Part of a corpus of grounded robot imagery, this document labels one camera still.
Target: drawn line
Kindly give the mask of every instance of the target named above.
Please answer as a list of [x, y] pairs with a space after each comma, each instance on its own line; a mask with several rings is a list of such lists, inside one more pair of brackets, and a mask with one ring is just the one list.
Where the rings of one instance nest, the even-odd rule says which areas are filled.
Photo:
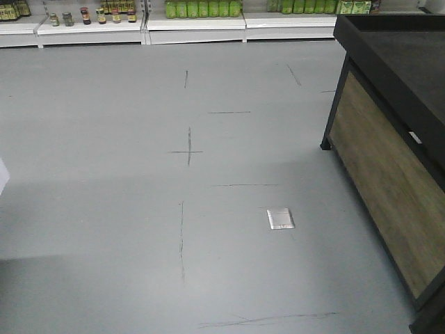
[[[188, 151], [169, 151], [169, 153], [188, 153]], [[190, 153], [204, 153], [204, 151], [191, 151]]]
[[293, 70], [291, 69], [291, 67], [290, 67], [288, 64], [286, 64], [286, 66], [287, 66], [287, 68], [289, 69], [289, 71], [291, 71], [292, 77], [295, 79], [295, 82], [296, 82], [299, 86], [301, 86], [301, 82], [300, 82], [300, 80], [298, 80], [298, 78], [297, 78], [297, 76], [295, 75], [295, 73], [293, 73]]
[[221, 111], [217, 113], [250, 113], [250, 111]]
[[192, 129], [188, 127], [188, 167], [190, 167], [191, 159], [192, 159]]
[[212, 186], [279, 186], [279, 184], [214, 184]]
[[187, 82], [188, 82], [188, 70], [186, 70], [186, 82], [184, 83], [184, 88], [187, 88]]
[[179, 257], [181, 259], [181, 278], [182, 282], [185, 284], [186, 282], [186, 270], [184, 267], [184, 201], [182, 201], [181, 205], [181, 233], [180, 233], [180, 241], [179, 241]]
[[210, 327], [226, 327], [226, 326], [267, 326], [277, 324], [277, 320], [285, 320], [288, 318], [312, 318], [312, 319], [324, 319], [332, 315], [338, 315], [338, 312], [326, 312], [326, 313], [314, 313], [308, 315], [282, 315], [279, 317], [264, 317], [258, 319], [246, 319], [243, 321], [224, 321], [224, 322], [204, 322], [198, 324], [198, 328], [210, 328]]

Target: jar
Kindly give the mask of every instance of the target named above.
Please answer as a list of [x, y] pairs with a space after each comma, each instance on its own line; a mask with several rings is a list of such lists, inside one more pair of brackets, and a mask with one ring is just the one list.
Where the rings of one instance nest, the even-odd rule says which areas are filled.
[[209, 16], [209, 2], [207, 0], [199, 0], [197, 6], [200, 17]]
[[220, 0], [219, 3], [220, 17], [229, 16], [229, 0]]
[[174, 19], [176, 17], [176, 2], [167, 0], [165, 2], [165, 17]]
[[52, 26], [58, 26], [60, 24], [56, 13], [50, 14], [49, 21], [51, 22]]
[[197, 0], [187, 1], [187, 15], [191, 19], [195, 19], [197, 17]]
[[231, 0], [229, 5], [229, 16], [238, 17], [241, 15], [241, 2], [239, 0]]
[[178, 0], [176, 3], [176, 16], [182, 19], [187, 17], [187, 2], [185, 0]]
[[117, 9], [113, 9], [113, 10], [111, 11], [111, 15], [113, 16], [113, 22], [114, 22], [114, 23], [120, 23], [119, 10], [117, 10]]
[[220, 16], [218, 0], [209, 0], [209, 16], [210, 17]]
[[74, 26], [74, 21], [72, 20], [71, 12], [63, 12], [62, 16], [66, 26]]
[[90, 13], [88, 12], [88, 7], [81, 8], [83, 24], [91, 24]]
[[136, 11], [134, 9], [128, 9], [127, 18], [129, 23], [136, 23], [136, 21], [138, 20], [136, 18]]
[[105, 24], [106, 23], [105, 9], [103, 9], [102, 7], [97, 8], [96, 14], [97, 14], [97, 21], [99, 22], [99, 24]]

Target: product label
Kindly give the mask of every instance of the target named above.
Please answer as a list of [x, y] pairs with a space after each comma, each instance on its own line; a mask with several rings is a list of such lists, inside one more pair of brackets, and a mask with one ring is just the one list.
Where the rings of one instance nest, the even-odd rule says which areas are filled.
[[340, 7], [340, 14], [351, 14], [353, 11], [352, 1], [342, 1]]

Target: green product package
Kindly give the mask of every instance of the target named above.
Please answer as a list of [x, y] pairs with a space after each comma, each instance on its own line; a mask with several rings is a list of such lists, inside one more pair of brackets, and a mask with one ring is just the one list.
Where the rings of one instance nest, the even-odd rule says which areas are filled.
[[220, 0], [220, 16], [228, 17], [229, 16], [229, 0]]
[[314, 13], [323, 14], [325, 12], [326, 0], [316, 0]]
[[293, 2], [293, 13], [303, 14], [305, 11], [305, 0], [295, 0]]
[[241, 2], [239, 0], [231, 0], [229, 5], [229, 16], [238, 17], [241, 15]]
[[340, 14], [351, 14], [353, 11], [352, 1], [340, 1]]
[[267, 8], [268, 12], [276, 12], [278, 10], [278, 0], [267, 0]]
[[315, 10], [316, 0], [306, 0], [305, 1], [305, 14], [312, 14]]
[[354, 1], [351, 14], [363, 14], [364, 1]]
[[210, 17], [220, 16], [218, 0], [209, 0], [209, 16]]
[[334, 14], [337, 7], [337, 0], [326, 0], [325, 14]]
[[178, 1], [176, 3], [176, 16], [182, 19], [187, 17], [187, 3], [185, 1]]
[[165, 2], [165, 17], [174, 19], [176, 17], [176, 3], [174, 1]]
[[209, 16], [209, 2], [207, 0], [200, 0], [197, 4], [200, 17]]
[[371, 1], [365, 1], [363, 5], [363, 14], [369, 14], [369, 11], [371, 10]]
[[281, 9], [281, 13], [283, 14], [291, 14], [293, 10], [293, 0], [282, 0], [283, 8]]
[[197, 17], [197, 0], [187, 1], [187, 16], [191, 19]]

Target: store shelf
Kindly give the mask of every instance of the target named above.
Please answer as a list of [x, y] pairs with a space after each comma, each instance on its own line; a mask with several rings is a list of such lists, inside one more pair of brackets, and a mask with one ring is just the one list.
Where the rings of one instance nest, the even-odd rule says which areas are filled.
[[167, 19], [163, 10], [153, 10], [147, 21], [151, 44], [244, 40], [245, 21], [240, 17]]
[[21, 17], [15, 22], [0, 23], [0, 47], [25, 47], [37, 45], [35, 32], [46, 16]]
[[247, 40], [333, 38], [336, 15], [244, 13]]
[[128, 23], [124, 19], [119, 23], [113, 23], [111, 16], [107, 15], [107, 23], [99, 24], [91, 22], [85, 25], [75, 22], [74, 26], [52, 26], [47, 19], [37, 30], [39, 47], [45, 45], [60, 44], [88, 44], [88, 43], [117, 43], [117, 42], [139, 42], [145, 44], [143, 36], [143, 25], [145, 23], [142, 13], [138, 13], [136, 23]]

